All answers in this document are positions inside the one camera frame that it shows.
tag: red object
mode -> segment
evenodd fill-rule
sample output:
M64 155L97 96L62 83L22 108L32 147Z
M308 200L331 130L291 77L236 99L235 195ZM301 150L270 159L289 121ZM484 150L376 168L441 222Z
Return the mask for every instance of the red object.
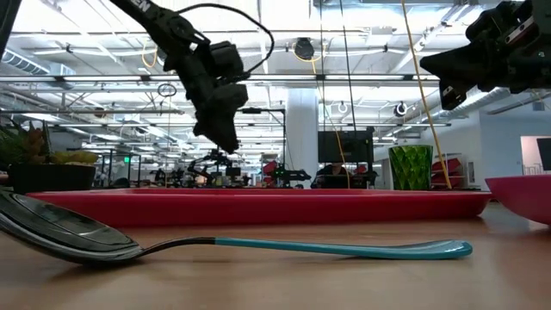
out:
M354 170L354 173L355 174L360 174L360 173L363 173L367 170L368 170L368 168L366 168L365 165L361 165L357 169Z
M551 176L496 177L486 179L486 183L496 199L510 211L551 225L548 194Z
M492 195L364 189L111 189L29 194L113 227L470 218Z
M448 159L448 171L455 171L461 166L461 162L457 158ZM443 172L442 165L439 161L432 164L432 173Z
M449 173L449 177L451 177L449 179L449 183L451 184L452 189L455 189L455 188L457 188L461 185L463 179L460 176L461 176L461 173L459 171L452 171L452 172ZM436 188L438 188L438 187L447 188L448 187L447 184L446 184L446 176L444 176L443 173L437 173L437 174L433 175L432 178L430 179L430 182Z
M274 161L271 161L271 162L267 163L262 168L262 172L263 172L263 174L270 174L276 168L277 168L277 162L274 160Z

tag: computer monitor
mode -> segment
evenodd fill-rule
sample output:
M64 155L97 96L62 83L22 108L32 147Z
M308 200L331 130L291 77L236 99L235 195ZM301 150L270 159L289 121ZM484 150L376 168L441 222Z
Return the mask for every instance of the computer monitor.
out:
M537 147L540 149L543 169L551 171L551 138L537 139Z
M368 131L354 132L318 132L318 161L320 163L342 163L343 158L338 146L338 138L343 149L344 161L347 163L358 163L369 161L370 146L369 138L373 134Z
M241 168L227 167L226 168L226 177L240 177Z

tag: green glass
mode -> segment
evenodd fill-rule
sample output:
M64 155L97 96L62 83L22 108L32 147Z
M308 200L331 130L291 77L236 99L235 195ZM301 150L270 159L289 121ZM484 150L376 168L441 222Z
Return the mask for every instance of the green glass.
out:
M388 149L394 189L429 190L432 146L395 146Z

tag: red tray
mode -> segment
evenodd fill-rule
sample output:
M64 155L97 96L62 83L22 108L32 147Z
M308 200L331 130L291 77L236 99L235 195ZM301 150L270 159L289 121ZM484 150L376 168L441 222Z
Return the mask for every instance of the red tray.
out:
M113 227L338 224L474 217L477 192L362 189L111 189L35 193Z

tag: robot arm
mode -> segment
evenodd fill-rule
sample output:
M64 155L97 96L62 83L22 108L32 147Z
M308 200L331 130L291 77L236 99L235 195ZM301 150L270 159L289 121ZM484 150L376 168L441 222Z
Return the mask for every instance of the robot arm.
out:
M247 79L235 45L211 44L179 13L150 0L111 0L138 22L166 54L165 71L176 71L195 106L194 134L205 135L228 153L238 149L233 124L237 109L248 100Z
M421 59L440 78L443 109L463 103L475 86L514 94L551 88L550 12L549 0L503 1L467 28L467 46Z

